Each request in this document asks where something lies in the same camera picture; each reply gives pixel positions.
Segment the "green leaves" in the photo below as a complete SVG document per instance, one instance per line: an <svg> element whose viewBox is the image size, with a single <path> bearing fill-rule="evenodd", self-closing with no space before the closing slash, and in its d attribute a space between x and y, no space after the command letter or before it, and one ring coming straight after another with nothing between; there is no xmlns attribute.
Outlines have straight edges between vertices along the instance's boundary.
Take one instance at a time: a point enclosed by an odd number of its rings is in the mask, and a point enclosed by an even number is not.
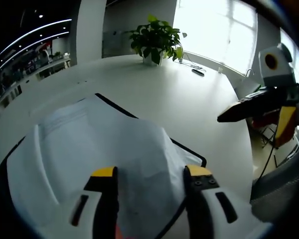
<svg viewBox="0 0 299 239"><path fill-rule="evenodd" d="M167 21L162 21L164 26L169 26L169 23Z"/></svg>
<svg viewBox="0 0 299 239"><path fill-rule="evenodd" d="M157 48L153 48L151 50L151 60L152 62L156 63L159 65L159 62L160 62L160 54L158 52L158 49Z"/></svg>
<svg viewBox="0 0 299 239"><path fill-rule="evenodd" d="M143 52L144 58L147 58L149 56L150 52L151 52L151 48L147 47Z"/></svg>
<svg viewBox="0 0 299 239"><path fill-rule="evenodd" d="M153 15L148 17L149 24L140 25L136 30L128 31L132 40L131 48L140 56L147 58L151 54L151 60L159 64L160 53L164 52L164 58L180 59L183 49L180 44L180 30L172 28L167 21L160 21Z"/></svg>
<svg viewBox="0 0 299 239"><path fill-rule="evenodd" d="M173 28L172 32L180 33L180 30L178 28Z"/></svg>
<svg viewBox="0 0 299 239"><path fill-rule="evenodd" d="M149 16L148 16L148 21L149 21L149 22L157 21L157 18L154 17L152 14L149 14Z"/></svg>
<svg viewBox="0 0 299 239"><path fill-rule="evenodd" d="M143 35L148 35L149 33L150 33L150 32L149 32L147 29L143 29L143 30L142 30L142 34L143 34Z"/></svg>
<svg viewBox="0 0 299 239"><path fill-rule="evenodd" d="M178 59L180 59L183 56L183 49L181 47L178 47L176 49L176 56Z"/></svg>

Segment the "white flower pot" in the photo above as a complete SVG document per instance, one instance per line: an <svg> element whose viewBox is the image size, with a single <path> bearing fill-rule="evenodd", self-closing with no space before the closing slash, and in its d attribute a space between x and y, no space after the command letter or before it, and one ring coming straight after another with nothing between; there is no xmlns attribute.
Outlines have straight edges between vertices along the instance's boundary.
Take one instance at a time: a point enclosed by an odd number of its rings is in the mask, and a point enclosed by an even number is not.
<svg viewBox="0 0 299 239"><path fill-rule="evenodd" d="M163 55L164 55L164 53L161 52L159 64L156 64L151 60L151 53L147 56L147 58L143 57L143 63L148 66L161 66L161 63L163 61Z"/></svg>

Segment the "remote control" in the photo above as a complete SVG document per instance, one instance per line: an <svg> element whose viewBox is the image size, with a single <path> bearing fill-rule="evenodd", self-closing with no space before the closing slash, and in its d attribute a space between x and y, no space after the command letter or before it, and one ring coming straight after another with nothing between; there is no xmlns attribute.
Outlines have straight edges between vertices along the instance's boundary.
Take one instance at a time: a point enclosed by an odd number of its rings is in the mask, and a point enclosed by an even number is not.
<svg viewBox="0 0 299 239"><path fill-rule="evenodd" d="M194 73L196 73L197 75L205 76L204 73L202 73L201 71L199 71L199 70L197 70L197 69L192 69L191 71L194 72Z"/></svg>

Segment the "white robot head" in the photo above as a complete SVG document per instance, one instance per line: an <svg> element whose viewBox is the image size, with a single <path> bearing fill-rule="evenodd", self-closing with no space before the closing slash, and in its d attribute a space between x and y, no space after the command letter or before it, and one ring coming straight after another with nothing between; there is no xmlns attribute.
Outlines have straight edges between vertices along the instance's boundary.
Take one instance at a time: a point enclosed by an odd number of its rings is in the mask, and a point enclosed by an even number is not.
<svg viewBox="0 0 299 239"><path fill-rule="evenodd" d="M279 43L259 52L260 73L265 86L292 86L296 84L293 68L289 65L293 59L288 48Z"/></svg>

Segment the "white pillar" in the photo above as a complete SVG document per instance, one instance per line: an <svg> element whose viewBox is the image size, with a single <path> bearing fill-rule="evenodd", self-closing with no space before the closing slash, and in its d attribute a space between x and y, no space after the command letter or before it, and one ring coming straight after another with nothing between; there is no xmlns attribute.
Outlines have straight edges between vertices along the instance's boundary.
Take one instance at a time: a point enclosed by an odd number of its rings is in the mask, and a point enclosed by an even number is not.
<svg viewBox="0 0 299 239"><path fill-rule="evenodd" d="M102 58L106 0L81 0L76 29L77 64Z"/></svg>

